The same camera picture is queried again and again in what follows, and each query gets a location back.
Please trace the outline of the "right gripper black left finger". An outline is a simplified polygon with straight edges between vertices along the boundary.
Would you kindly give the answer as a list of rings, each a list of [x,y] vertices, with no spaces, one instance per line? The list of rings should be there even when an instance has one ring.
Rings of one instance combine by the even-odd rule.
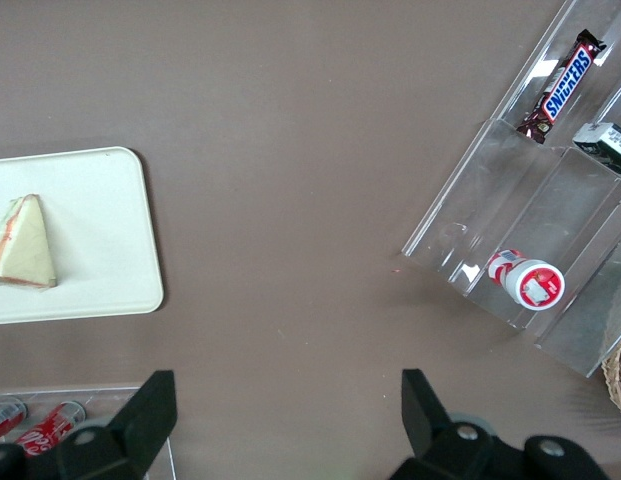
[[[177,418],[174,372],[157,370],[105,426],[72,433],[34,457],[15,443],[0,445],[0,479],[141,479]]]

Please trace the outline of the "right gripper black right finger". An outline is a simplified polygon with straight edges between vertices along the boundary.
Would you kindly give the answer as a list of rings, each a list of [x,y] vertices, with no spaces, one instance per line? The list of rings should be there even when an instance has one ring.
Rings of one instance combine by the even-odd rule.
[[[453,420],[420,369],[402,371],[401,414],[413,455],[393,479],[606,479],[579,444],[537,435],[519,450],[475,422]]]

